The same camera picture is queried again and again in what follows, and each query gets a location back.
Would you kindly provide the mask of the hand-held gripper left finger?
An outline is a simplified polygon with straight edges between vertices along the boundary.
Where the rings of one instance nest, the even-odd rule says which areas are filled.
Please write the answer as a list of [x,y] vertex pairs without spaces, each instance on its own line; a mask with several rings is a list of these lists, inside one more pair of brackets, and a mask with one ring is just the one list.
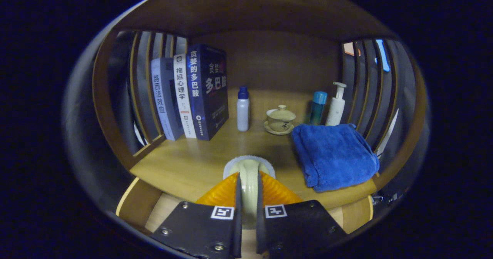
[[227,189],[226,205],[180,202],[151,238],[181,255],[199,259],[241,257],[241,179],[229,175],[216,189]]

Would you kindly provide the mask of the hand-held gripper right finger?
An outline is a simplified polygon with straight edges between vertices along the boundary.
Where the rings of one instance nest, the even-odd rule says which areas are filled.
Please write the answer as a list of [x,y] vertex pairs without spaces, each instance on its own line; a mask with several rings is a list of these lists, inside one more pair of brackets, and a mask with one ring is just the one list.
[[323,257],[346,238],[342,226],[319,201],[302,201],[270,175],[259,173],[258,254]]

